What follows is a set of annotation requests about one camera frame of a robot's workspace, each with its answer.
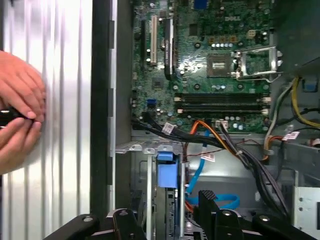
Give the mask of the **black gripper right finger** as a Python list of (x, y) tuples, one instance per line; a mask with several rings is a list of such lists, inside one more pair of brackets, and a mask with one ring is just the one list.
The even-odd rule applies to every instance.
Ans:
[(256, 214), (251, 221), (237, 211), (220, 208), (211, 190), (198, 192), (198, 224), (208, 240), (311, 240), (313, 237), (286, 221)]

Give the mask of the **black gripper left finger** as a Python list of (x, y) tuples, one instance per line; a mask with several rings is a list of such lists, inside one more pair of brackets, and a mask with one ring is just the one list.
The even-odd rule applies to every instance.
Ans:
[(128, 208), (110, 211), (100, 220), (81, 214), (46, 236), (45, 240), (145, 240), (143, 192), (132, 191)]

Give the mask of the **person's right hand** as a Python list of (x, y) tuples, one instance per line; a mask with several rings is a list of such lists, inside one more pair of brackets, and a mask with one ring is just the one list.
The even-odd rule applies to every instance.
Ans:
[(0, 174), (23, 164), (41, 135), (42, 124), (24, 118), (12, 120), (0, 130)]

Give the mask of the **person's left hand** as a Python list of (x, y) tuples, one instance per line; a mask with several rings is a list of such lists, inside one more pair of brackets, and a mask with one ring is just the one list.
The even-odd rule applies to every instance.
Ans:
[(41, 74), (8, 52), (0, 52), (0, 98), (26, 118), (43, 122), (46, 88)]

